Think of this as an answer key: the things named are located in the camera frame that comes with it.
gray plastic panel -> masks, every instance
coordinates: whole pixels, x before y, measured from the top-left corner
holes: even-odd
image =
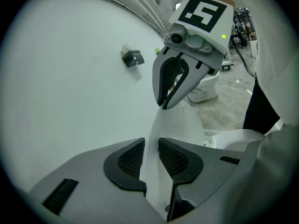
[[[72,224],[72,222],[69,222],[53,214],[27,192],[24,192],[20,189],[16,189],[16,192],[20,195],[26,205],[28,205],[31,210],[41,219],[43,223]]]
[[[143,192],[122,190],[105,175],[103,163],[113,152],[137,141],[129,140],[79,154],[42,179],[30,195],[42,203],[64,179],[79,184],[60,212],[74,223],[163,223]]]
[[[220,158],[228,156],[242,160],[245,154],[244,152],[197,146],[173,139],[167,140],[194,152],[203,160],[204,167],[199,176],[190,184],[178,186],[181,198],[188,200],[194,207],[201,205],[216,192],[237,167],[237,165],[222,161]]]
[[[211,188],[209,185],[202,187],[201,189],[197,188],[195,185],[192,187],[192,184],[196,182],[196,180],[192,184],[186,184],[186,187],[183,185],[178,187],[180,190],[180,195],[182,199],[187,199],[188,201],[193,203],[193,205],[198,205],[196,209],[190,211],[186,215],[175,219],[172,221],[174,224],[178,223],[209,223],[209,224],[230,224],[232,223],[234,210],[237,204],[237,201],[240,198],[240,195],[244,191],[244,187],[247,183],[247,180],[251,174],[252,168],[256,161],[256,154],[260,145],[259,141],[254,141],[249,143],[247,149],[245,150],[243,157],[241,158],[238,165],[235,165],[234,171],[228,176],[228,178],[223,182],[220,179],[212,180],[210,179],[209,185],[219,185],[217,183],[222,182],[222,185],[219,186],[218,189],[215,189],[214,193],[211,193],[211,196],[205,194],[205,192],[211,192]],[[192,148],[193,152],[197,153],[199,151],[199,146],[189,146],[186,143],[180,142],[180,145],[184,145],[185,148]],[[197,177],[197,179],[201,179],[203,176],[201,174]],[[201,196],[205,195],[206,200],[203,200]]]

machinery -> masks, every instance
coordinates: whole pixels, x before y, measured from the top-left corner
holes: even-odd
[[[153,65],[161,114],[174,117],[188,109],[180,101],[207,73],[221,68],[232,15],[230,5],[216,0],[184,0],[173,14],[165,47]],[[147,140],[136,138],[79,154],[43,178],[26,200],[46,222],[55,223],[242,223],[275,201],[297,164],[292,128],[247,141],[245,151],[236,151],[161,136],[155,130],[171,120],[159,117],[165,123],[153,127]],[[174,133],[188,126],[180,118]],[[244,139],[241,134],[235,145]],[[158,187],[162,184],[157,182],[169,180],[166,189],[153,192],[155,183]],[[161,204],[161,196],[168,205]]]

ceiling light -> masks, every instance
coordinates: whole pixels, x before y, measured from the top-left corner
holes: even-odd
[[[176,3],[176,10],[177,10],[177,8],[179,7],[179,5],[181,5],[180,2]]]

white wall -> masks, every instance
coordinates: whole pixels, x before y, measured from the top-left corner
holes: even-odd
[[[145,63],[127,68],[135,43]],[[71,157],[147,137],[158,106],[147,23],[106,0],[30,0],[1,56],[1,154],[13,183],[29,190]]]

white toilet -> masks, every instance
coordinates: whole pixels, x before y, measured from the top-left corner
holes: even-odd
[[[199,103],[214,99],[218,96],[216,92],[216,83],[219,79],[219,71],[215,76],[206,75],[189,94],[188,98],[191,102]]]

